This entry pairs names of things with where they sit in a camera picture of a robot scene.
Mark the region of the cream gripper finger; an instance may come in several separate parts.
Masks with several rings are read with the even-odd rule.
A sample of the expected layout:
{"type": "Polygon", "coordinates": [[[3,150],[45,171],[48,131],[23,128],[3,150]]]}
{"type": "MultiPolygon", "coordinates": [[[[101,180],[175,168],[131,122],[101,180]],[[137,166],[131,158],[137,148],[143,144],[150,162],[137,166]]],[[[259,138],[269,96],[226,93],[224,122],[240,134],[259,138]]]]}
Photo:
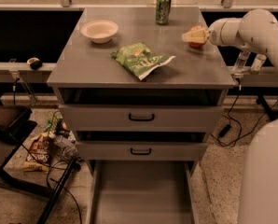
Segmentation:
{"type": "Polygon", "coordinates": [[[205,28],[198,28],[182,34],[182,40],[188,43],[204,44],[208,37],[208,31],[205,28]]]}

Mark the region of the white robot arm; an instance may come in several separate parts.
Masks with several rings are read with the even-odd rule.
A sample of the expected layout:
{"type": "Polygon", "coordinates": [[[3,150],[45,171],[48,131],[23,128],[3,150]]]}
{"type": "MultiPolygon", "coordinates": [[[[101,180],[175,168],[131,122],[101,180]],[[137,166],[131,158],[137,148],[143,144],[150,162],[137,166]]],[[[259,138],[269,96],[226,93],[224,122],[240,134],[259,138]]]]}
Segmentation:
{"type": "MultiPolygon", "coordinates": [[[[278,20],[265,9],[240,19],[224,18],[209,28],[182,34],[187,43],[231,46],[266,56],[278,71],[278,20]]],[[[263,126],[245,156],[237,224],[278,224],[278,119],[263,126]]]]}

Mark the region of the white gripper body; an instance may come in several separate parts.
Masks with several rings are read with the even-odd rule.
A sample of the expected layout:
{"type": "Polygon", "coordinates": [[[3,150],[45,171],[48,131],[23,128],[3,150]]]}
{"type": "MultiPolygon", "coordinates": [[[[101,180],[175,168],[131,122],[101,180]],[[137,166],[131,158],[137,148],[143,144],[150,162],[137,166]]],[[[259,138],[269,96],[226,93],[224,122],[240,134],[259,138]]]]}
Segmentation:
{"type": "Polygon", "coordinates": [[[224,18],[209,26],[209,40],[217,46],[232,46],[235,44],[236,20],[224,18]]]}

